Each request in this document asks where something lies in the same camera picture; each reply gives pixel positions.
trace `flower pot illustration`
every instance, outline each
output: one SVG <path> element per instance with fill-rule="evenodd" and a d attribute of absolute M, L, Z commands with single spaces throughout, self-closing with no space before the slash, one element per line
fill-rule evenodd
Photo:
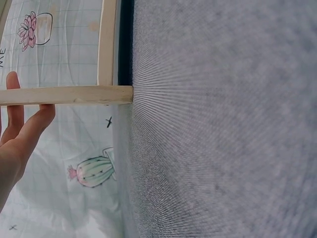
<path fill-rule="evenodd" d="M 25 51 L 28 47 L 34 48 L 35 45 L 44 45 L 50 40 L 53 16 L 50 13 L 36 15 L 32 11 L 30 15 L 25 15 L 25 19 L 20 25 L 19 43 L 23 45 L 22 51 Z"/>
<path fill-rule="evenodd" d="M 67 170 L 70 180 L 77 177 L 77 180 L 86 187 L 102 184 L 114 175 L 111 156 L 113 156 L 113 148 L 108 148 L 104 150 L 104 156 L 87 159 L 79 163 L 77 169 L 69 166 Z"/>

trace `pink cactus flower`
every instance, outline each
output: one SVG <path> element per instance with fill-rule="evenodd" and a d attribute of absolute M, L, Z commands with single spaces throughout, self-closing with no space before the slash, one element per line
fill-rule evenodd
<path fill-rule="evenodd" d="M 68 170 L 68 176 L 69 176 L 70 180 L 77 177 L 77 171 L 71 165 L 68 167 L 67 170 Z"/>
<path fill-rule="evenodd" d="M 20 36 L 20 44 L 23 44 L 22 51 L 25 51 L 28 46 L 35 46 L 35 28 L 36 28 L 36 14 L 31 12 L 31 15 L 25 15 L 24 22 L 21 23 L 21 28 L 19 29 L 18 35 Z"/>

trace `wooden frame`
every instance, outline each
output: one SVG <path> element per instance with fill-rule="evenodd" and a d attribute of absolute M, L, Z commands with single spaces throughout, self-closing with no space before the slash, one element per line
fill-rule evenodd
<path fill-rule="evenodd" d="M 12 0 L 0 0 L 0 40 Z M 117 0 L 103 0 L 99 32 L 97 86 L 0 90 L 0 106 L 32 104 L 127 104 L 132 86 L 113 86 L 114 33 Z"/>

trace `hand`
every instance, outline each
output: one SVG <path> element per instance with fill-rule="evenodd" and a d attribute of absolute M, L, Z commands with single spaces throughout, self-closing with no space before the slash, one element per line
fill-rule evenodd
<path fill-rule="evenodd" d="M 6 78 L 7 89 L 20 88 L 17 74 L 11 72 Z M 0 140 L 0 160 L 2 166 L 14 166 L 8 171 L 16 171 L 13 183 L 18 182 L 25 171 L 26 164 L 33 153 L 42 132 L 55 117 L 54 105 L 40 105 L 40 110 L 24 123 L 24 107 L 8 106 L 8 126 Z"/>

